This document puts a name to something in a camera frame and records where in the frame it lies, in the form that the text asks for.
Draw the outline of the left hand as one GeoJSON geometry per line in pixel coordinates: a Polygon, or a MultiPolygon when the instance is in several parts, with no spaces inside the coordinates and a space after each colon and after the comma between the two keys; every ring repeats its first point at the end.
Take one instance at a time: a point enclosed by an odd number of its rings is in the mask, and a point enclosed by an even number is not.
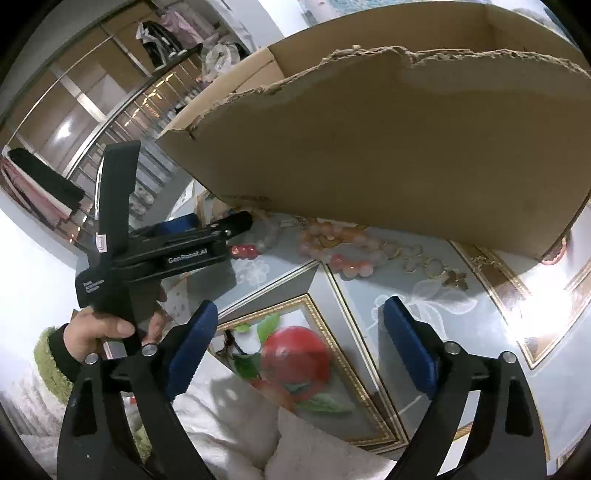
{"type": "MultiPolygon", "coordinates": [[[[164,328],[171,321],[171,317],[161,306],[166,300],[167,294],[160,288],[147,333],[142,339],[143,344],[158,343],[164,328]]],[[[83,362],[89,354],[100,352],[103,340],[122,340],[134,333],[135,327],[131,323],[85,307],[65,327],[63,341],[68,353],[78,362],[83,362]]]]}

